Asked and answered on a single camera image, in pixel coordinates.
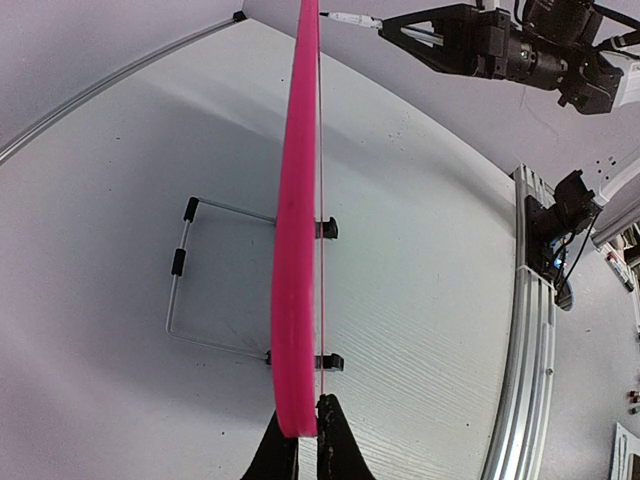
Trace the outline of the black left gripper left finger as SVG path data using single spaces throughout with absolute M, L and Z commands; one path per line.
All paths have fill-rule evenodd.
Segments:
M 274 412 L 242 480 L 296 480 L 299 478 L 299 442 L 281 431 Z

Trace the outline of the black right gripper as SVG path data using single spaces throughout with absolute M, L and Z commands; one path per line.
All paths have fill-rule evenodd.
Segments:
M 520 15 L 457 3 L 382 20 L 379 35 L 431 70 L 558 91 L 558 103 L 583 115 L 625 103 L 625 57 L 596 44 L 604 19 L 625 16 L 593 1 L 526 1 Z M 443 45 L 400 29 L 430 23 Z

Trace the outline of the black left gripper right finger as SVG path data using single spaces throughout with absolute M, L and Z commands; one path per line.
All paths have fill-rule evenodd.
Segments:
M 317 413 L 317 478 L 372 479 L 337 396 L 321 395 Z

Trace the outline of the white whiteboard marker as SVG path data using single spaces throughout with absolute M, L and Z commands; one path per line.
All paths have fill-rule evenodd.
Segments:
M 369 15 L 322 11 L 319 13 L 319 16 L 336 22 L 368 29 L 381 30 L 383 28 L 383 21 L 381 19 Z

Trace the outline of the pink framed whiteboard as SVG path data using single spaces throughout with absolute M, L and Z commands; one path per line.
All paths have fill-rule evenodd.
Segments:
M 320 12 L 300 4 L 281 162 L 271 287 L 276 415 L 287 438 L 317 436 L 325 390 L 325 241 Z

